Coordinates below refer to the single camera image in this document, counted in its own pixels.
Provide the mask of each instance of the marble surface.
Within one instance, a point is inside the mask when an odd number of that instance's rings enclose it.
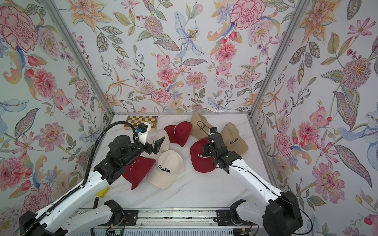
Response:
[[[191,114],[168,114],[158,115],[156,131],[150,131],[153,135],[167,125],[176,125],[182,121],[190,121]],[[249,166],[260,176],[268,180],[263,161],[257,148],[255,138],[249,126],[245,114],[215,114],[204,115],[208,122],[217,127],[219,131],[228,123],[232,122],[239,130],[241,138],[248,144],[249,149],[242,155]],[[127,115],[115,115],[113,122],[126,120]],[[93,161],[92,168],[97,165],[109,151],[108,144],[118,135],[129,135],[130,130],[125,130],[123,125],[110,129]],[[194,170],[190,158],[190,147],[197,141],[189,136],[184,147],[170,143],[169,149],[175,150],[184,160],[186,171],[177,177],[177,180],[167,189],[160,189],[150,184],[145,177],[138,187],[131,190],[131,183],[123,177],[118,178],[111,186],[104,198],[100,198],[99,205],[108,200],[115,200],[123,208],[210,208],[229,207],[239,199],[251,198],[251,193],[234,177],[228,175],[222,169],[215,169],[210,173],[199,173]],[[82,207],[91,208],[93,197]]]

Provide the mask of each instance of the wooden chess board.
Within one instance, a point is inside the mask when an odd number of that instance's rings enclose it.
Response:
[[[151,130],[156,130],[158,125],[158,117],[157,116],[128,116],[126,122],[131,123],[135,128],[138,128],[140,123],[150,123]],[[128,125],[123,126],[126,130],[131,130]]]

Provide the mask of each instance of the black cable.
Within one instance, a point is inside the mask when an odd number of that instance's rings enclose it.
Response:
[[[278,196],[274,191],[272,191],[270,188],[268,188],[268,186],[266,186],[266,185],[265,185],[265,184],[264,184],[259,178],[257,178],[257,176],[254,175],[252,172],[250,172],[249,170],[247,170],[247,172],[250,173],[251,175],[253,175],[253,176],[254,176],[254,177],[255,177],[255,178],[256,178],[256,179],[257,179],[262,185],[265,186],[265,188],[267,188],[268,190],[270,190],[274,195],[276,195],[277,197],[281,198],[281,199],[284,200],[285,202],[287,202],[287,203],[293,205],[294,207],[298,208],[298,209],[299,209],[301,212],[303,212],[303,213],[307,216],[307,218],[310,220],[310,222],[311,222],[311,229],[310,229],[308,232],[306,232],[306,233],[293,233],[293,234],[295,234],[295,235],[305,235],[305,234],[308,234],[308,233],[310,233],[310,232],[312,231],[314,225],[313,225],[313,223],[312,223],[311,218],[308,216],[308,214],[306,214],[302,209],[300,209],[300,208],[297,207],[296,205],[294,205],[294,204],[292,204],[291,202],[289,202],[289,201],[287,201],[286,199],[284,199],[282,196]]]
[[[96,197],[95,199],[94,199],[94,203],[93,203],[93,209],[96,209],[97,208],[97,206],[98,206],[98,197]],[[93,232],[93,228],[91,228],[91,235],[92,236],[95,236],[95,233]]]
[[[92,166],[92,161],[93,161],[93,157],[95,155],[95,152],[96,152],[96,149],[98,147],[98,145],[100,144],[102,138],[105,136],[106,132],[108,130],[110,130],[112,127],[116,126],[116,125],[120,125],[120,124],[125,124],[125,125],[128,125],[131,127],[131,129],[133,130],[134,134],[136,134],[136,129],[135,127],[130,124],[129,122],[126,122],[126,121],[117,121],[117,122],[114,122],[112,124],[110,124],[108,127],[106,127],[104,129],[104,131],[98,136],[96,142],[94,143],[93,145],[93,148],[92,148],[92,151],[89,155],[89,159],[88,159],[88,164],[87,164],[87,169],[85,171],[85,176],[84,176],[84,180],[83,180],[83,183],[81,184],[82,186],[85,186],[87,180],[88,180],[88,176],[89,176],[89,173],[91,171],[91,166]],[[138,143],[138,146],[140,144],[139,142],[139,138],[136,136],[136,141]],[[31,234],[31,232],[34,230],[34,228],[37,226],[37,224],[45,217],[47,216],[48,214],[50,214],[50,212],[56,207],[58,206],[61,202],[63,202],[66,198],[68,198],[70,195],[72,195],[74,192],[76,192],[77,190],[81,189],[80,186],[77,186],[76,188],[73,188],[71,189],[69,192],[67,192],[65,195],[63,195],[60,199],[58,199],[56,202],[54,202],[51,207],[49,207],[45,212],[43,212],[35,221],[33,221],[25,230],[24,230],[24,233],[22,234],[22,236],[29,236]]]

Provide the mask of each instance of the beige baseball cap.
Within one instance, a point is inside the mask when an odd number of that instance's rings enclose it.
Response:
[[[239,155],[242,155],[248,151],[248,145],[239,135],[239,130],[231,122],[228,122],[227,125],[223,128],[220,135],[227,146],[229,151],[234,151]]]
[[[158,188],[168,188],[179,174],[185,172],[184,161],[174,150],[156,155],[155,165],[147,175],[147,181]]]
[[[209,136],[210,128],[213,127],[212,124],[207,122],[206,118],[199,113],[194,113],[190,120],[192,123],[192,130],[190,132],[196,139],[203,139]]]
[[[155,141],[161,139],[162,137],[165,137],[163,143],[161,144],[160,150],[158,154],[168,151],[169,148],[169,137],[165,130],[159,130],[157,132],[149,131],[149,135],[147,136],[147,143],[150,143],[152,145],[155,145]],[[147,152],[143,152],[142,156],[155,159],[156,158],[155,153],[148,154]]]

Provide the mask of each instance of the floral wallpaper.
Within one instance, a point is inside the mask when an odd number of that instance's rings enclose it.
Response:
[[[0,34],[0,235],[12,236],[81,181],[111,117],[39,1],[0,1]]]
[[[295,0],[55,1],[116,113],[247,112]]]
[[[375,0],[312,0],[253,114],[312,236],[378,235],[377,20]]]

